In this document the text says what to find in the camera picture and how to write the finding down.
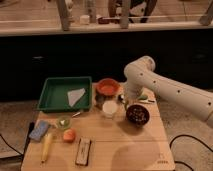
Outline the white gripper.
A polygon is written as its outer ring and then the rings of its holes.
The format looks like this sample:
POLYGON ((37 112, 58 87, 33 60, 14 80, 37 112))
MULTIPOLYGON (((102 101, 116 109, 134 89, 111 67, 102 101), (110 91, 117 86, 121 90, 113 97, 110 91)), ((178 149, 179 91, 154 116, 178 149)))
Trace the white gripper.
POLYGON ((125 83, 124 84, 124 107, 128 109, 131 105, 134 105, 138 98, 142 95, 143 88, 141 86, 125 83))

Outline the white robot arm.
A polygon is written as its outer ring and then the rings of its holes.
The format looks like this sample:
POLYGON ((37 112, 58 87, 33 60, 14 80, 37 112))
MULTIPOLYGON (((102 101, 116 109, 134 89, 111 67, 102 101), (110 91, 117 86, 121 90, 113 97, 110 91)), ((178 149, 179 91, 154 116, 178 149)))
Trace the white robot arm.
POLYGON ((142 94, 142 88, 148 88, 167 101, 182 106, 213 128, 212 92, 160 76, 154 70, 155 61, 150 56, 140 57, 127 64, 124 68, 125 97, 136 100, 142 94))

